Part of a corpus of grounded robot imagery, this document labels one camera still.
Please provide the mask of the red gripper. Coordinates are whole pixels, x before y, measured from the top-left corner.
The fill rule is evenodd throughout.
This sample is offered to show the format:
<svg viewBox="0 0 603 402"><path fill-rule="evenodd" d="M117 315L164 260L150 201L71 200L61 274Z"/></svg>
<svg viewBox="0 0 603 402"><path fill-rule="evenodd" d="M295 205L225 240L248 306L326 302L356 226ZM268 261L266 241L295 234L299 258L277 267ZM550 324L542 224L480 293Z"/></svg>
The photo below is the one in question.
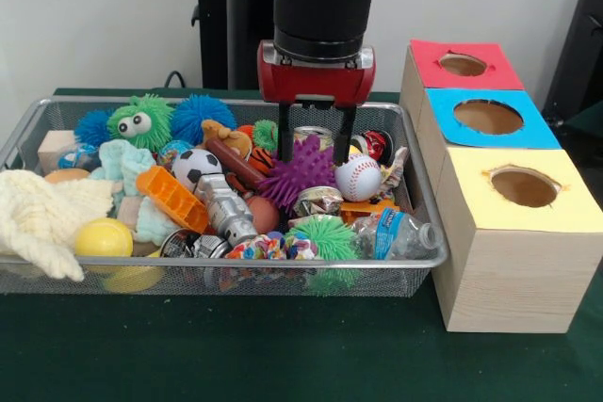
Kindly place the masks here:
<svg viewBox="0 0 603 402"><path fill-rule="evenodd" d="M346 61L308 62L281 53L271 41L262 41L257 50L258 83L263 99L279 104L278 159L290 162L293 156L290 105L318 102L329 103L343 114L334 138L334 163L337 167L346 164L356 106L368 99L375 73L370 46Z"/></svg>

